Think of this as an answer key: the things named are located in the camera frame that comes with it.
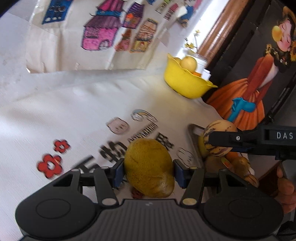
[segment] blue ribbon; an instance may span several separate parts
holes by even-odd
[[[253,112],[256,108],[255,103],[248,102],[248,101],[244,100],[242,97],[234,98],[232,101],[233,101],[233,104],[231,107],[232,113],[229,116],[229,118],[227,119],[230,122],[235,121],[235,119],[237,118],[237,116],[239,115],[241,110],[244,110],[246,112]]]

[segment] woman in painting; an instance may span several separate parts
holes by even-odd
[[[207,100],[219,115],[241,130],[254,129],[264,116],[262,98],[278,72],[284,73],[296,61],[295,14],[283,8],[283,18],[272,29],[277,47],[268,44],[264,57],[257,60],[248,78],[236,80],[218,89]]]

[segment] pink house drawing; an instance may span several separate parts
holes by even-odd
[[[120,14],[123,0],[105,0],[97,7],[96,15],[84,26],[82,48],[85,50],[104,50],[113,46],[121,26]]]

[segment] brown post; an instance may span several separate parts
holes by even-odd
[[[212,30],[198,49],[198,54],[204,56],[208,63],[212,61],[221,48],[249,0],[229,0],[220,14]]]

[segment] human hand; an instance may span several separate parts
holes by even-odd
[[[278,167],[276,174],[278,176],[279,189],[276,200],[280,202],[284,214],[286,214],[293,211],[296,207],[296,191],[294,184],[290,180],[284,178],[284,173],[280,167]]]

